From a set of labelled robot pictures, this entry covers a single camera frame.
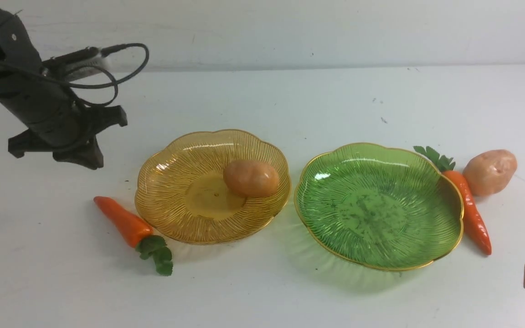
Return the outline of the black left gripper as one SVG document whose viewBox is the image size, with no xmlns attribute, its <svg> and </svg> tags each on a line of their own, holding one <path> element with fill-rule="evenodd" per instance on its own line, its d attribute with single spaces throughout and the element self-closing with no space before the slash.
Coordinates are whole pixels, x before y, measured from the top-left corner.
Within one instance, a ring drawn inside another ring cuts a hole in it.
<svg viewBox="0 0 525 328">
<path fill-rule="evenodd" d="M 50 152 L 57 162 L 104 167 L 96 135 L 129 124 L 122 106 L 85 107 L 66 87 L 45 81 L 45 66 L 21 19 L 0 9 L 0 104 L 27 130 L 8 139 L 8 152 Z"/>
</svg>

